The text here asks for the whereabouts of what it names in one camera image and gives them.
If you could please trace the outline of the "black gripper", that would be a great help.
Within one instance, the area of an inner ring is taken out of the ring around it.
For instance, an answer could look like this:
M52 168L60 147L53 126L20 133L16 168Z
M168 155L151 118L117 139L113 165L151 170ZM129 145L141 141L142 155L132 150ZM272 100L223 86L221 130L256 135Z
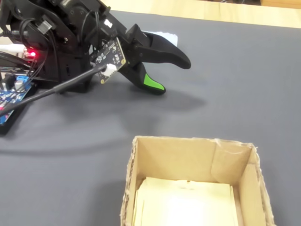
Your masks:
M98 62L123 66L120 73L139 89L163 95L166 88L146 72L146 63L171 63L190 69L191 62L178 44L178 36L168 32L143 32L137 24L129 30L109 12L98 13Z

